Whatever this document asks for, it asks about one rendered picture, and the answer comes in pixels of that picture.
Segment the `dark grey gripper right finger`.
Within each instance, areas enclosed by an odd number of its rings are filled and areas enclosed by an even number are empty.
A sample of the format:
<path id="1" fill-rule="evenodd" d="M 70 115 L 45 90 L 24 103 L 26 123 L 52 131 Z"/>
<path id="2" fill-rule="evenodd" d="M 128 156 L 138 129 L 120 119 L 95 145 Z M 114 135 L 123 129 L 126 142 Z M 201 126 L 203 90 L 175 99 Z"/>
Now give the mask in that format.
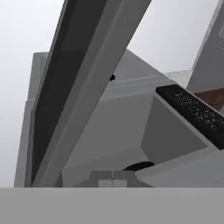
<path id="1" fill-rule="evenodd" d="M 114 171 L 113 187 L 151 188 L 149 184 L 139 180 L 133 171 Z"/>

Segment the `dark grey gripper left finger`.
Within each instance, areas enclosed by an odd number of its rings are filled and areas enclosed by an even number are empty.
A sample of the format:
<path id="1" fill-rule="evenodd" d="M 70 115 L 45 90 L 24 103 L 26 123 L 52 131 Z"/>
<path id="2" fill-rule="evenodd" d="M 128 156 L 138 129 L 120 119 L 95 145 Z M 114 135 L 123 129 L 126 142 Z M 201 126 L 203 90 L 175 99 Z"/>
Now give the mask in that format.
<path id="1" fill-rule="evenodd" d="M 97 188 L 112 185 L 112 171 L 91 171 L 88 178 L 76 184 L 75 187 Z"/>

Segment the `black oval knob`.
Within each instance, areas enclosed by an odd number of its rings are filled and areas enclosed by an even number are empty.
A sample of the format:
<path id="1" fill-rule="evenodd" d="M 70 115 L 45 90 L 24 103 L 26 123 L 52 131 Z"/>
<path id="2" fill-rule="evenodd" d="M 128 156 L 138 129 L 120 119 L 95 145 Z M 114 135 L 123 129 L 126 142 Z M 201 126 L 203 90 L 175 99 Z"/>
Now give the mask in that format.
<path id="1" fill-rule="evenodd" d="M 150 161 L 143 161 L 140 163 L 135 163 L 132 165 L 127 166 L 126 168 L 124 168 L 125 171 L 133 171 L 133 172 L 137 172 L 140 171 L 142 169 L 148 168 L 148 167 L 152 167 L 155 164 L 150 162 Z"/>

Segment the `tall grey cupboard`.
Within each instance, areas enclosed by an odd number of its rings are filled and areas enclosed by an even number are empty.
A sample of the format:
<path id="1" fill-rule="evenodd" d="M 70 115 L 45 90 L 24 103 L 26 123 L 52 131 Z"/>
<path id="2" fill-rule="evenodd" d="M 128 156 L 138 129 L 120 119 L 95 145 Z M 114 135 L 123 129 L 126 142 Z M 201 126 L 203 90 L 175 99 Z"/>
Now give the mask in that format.
<path id="1" fill-rule="evenodd" d="M 215 9 L 187 85 L 192 93 L 219 88 L 224 88 L 224 0 Z"/>

